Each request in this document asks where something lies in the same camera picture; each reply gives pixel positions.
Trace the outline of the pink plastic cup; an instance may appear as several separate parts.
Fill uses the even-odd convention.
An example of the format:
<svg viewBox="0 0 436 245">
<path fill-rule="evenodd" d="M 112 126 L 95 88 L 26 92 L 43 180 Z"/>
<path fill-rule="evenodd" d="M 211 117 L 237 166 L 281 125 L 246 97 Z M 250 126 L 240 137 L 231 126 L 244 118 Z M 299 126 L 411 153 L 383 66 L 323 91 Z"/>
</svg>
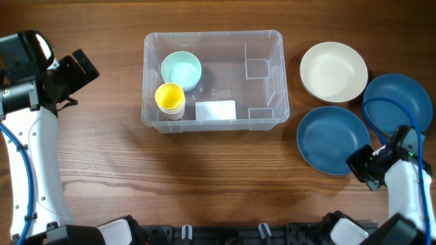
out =
<svg viewBox="0 0 436 245">
<path fill-rule="evenodd" d="M 175 113 L 165 113 L 165 115 L 169 120 L 180 120 L 184 115 L 184 111 L 175 112 Z"/>
</svg>

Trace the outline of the cream plastic cup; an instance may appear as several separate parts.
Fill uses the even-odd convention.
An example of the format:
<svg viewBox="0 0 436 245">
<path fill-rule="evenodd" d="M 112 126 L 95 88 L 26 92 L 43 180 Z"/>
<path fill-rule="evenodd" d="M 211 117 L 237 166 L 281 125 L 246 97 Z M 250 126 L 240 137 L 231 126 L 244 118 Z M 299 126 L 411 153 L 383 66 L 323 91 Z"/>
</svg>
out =
<svg viewBox="0 0 436 245">
<path fill-rule="evenodd" d="M 180 113 L 183 114 L 185 111 L 185 106 L 181 106 L 181 107 L 174 109 L 174 110 L 167 110 L 164 108 L 159 108 L 159 109 L 165 114 L 180 114 Z"/>
</svg>

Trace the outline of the cream plate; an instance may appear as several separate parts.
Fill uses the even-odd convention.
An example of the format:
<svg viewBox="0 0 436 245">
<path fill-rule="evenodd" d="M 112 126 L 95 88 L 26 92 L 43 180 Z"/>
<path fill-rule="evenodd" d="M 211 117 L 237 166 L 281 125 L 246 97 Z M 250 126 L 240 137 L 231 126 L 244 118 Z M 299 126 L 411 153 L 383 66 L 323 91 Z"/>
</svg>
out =
<svg viewBox="0 0 436 245">
<path fill-rule="evenodd" d="M 315 98 L 344 103 L 364 91 L 369 73 L 364 59 L 353 48 L 339 42 L 323 42 L 303 55 L 300 79 Z"/>
</svg>

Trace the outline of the blue plate front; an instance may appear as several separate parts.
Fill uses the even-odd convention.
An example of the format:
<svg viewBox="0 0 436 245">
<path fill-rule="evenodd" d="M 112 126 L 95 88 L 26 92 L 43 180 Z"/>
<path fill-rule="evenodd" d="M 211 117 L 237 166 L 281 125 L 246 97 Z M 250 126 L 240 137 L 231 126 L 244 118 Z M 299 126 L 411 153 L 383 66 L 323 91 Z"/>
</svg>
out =
<svg viewBox="0 0 436 245">
<path fill-rule="evenodd" d="M 345 160 L 371 143 L 369 131 L 353 112 L 324 106 L 308 112 L 296 130 L 304 160 L 316 170 L 333 176 L 351 173 Z"/>
</svg>

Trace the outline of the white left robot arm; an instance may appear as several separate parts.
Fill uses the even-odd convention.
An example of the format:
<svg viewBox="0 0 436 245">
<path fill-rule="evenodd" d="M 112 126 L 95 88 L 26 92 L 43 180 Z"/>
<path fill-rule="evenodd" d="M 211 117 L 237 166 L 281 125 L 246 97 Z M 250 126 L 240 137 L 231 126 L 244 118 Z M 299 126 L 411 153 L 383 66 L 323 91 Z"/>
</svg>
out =
<svg viewBox="0 0 436 245">
<path fill-rule="evenodd" d="M 57 104 L 99 76 L 86 54 L 15 52 L 1 71 L 1 132 L 7 144 L 15 210 L 12 244 L 151 244 L 132 216 L 75 225 L 66 204 L 57 158 Z"/>
</svg>

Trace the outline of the dark blue plate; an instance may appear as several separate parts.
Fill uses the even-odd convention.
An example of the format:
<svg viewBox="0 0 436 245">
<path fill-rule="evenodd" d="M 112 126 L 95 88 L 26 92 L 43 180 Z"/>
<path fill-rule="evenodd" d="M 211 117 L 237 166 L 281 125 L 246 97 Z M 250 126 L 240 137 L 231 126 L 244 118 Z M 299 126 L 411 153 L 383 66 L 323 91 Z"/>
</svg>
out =
<svg viewBox="0 0 436 245">
<path fill-rule="evenodd" d="M 406 108 L 415 118 L 421 132 L 429 129 L 433 120 L 433 104 L 422 85 L 408 76 L 388 73 L 376 77 L 364 93 L 365 112 L 374 126 L 392 135 L 399 125 L 411 125 L 411 121 L 395 101 Z"/>
</svg>

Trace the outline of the mint green bowl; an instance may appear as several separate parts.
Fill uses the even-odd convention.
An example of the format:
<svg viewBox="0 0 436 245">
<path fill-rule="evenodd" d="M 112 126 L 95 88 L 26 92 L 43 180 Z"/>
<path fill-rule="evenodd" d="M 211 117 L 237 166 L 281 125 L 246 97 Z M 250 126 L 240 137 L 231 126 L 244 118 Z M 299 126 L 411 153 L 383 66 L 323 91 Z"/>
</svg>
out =
<svg viewBox="0 0 436 245">
<path fill-rule="evenodd" d="M 183 89 L 198 84 L 202 66 L 194 54 L 177 51 L 163 60 L 160 72 L 165 83 L 175 83 Z"/>
</svg>

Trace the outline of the yellow plastic cup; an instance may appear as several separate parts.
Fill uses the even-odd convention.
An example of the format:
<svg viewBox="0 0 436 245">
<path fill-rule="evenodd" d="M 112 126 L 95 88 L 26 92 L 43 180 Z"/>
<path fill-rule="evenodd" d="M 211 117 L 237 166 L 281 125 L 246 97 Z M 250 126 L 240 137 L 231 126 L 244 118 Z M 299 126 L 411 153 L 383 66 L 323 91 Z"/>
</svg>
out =
<svg viewBox="0 0 436 245">
<path fill-rule="evenodd" d="M 165 83 L 156 90 L 155 101 L 161 110 L 173 112 L 185 104 L 185 93 L 179 85 Z"/>
</svg>

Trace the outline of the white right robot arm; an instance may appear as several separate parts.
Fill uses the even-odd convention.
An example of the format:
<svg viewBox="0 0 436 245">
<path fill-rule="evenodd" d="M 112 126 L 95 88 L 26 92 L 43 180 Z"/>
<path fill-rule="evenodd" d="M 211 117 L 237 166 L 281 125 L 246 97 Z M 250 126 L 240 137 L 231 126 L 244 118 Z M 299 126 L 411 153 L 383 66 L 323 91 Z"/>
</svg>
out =
<svg viewBox="0 0 436 245">
<path fill-rule="evenodd" d="M 373 233 L 340 211 L 327 214 L 320 240 L 327 244 L 434 244 L 435 215 L 430 198 L 431 166 L 409 148 L 365 146 L 347 163 L 372 191 L 388 189 L 388 220 Z"/>
</svg>

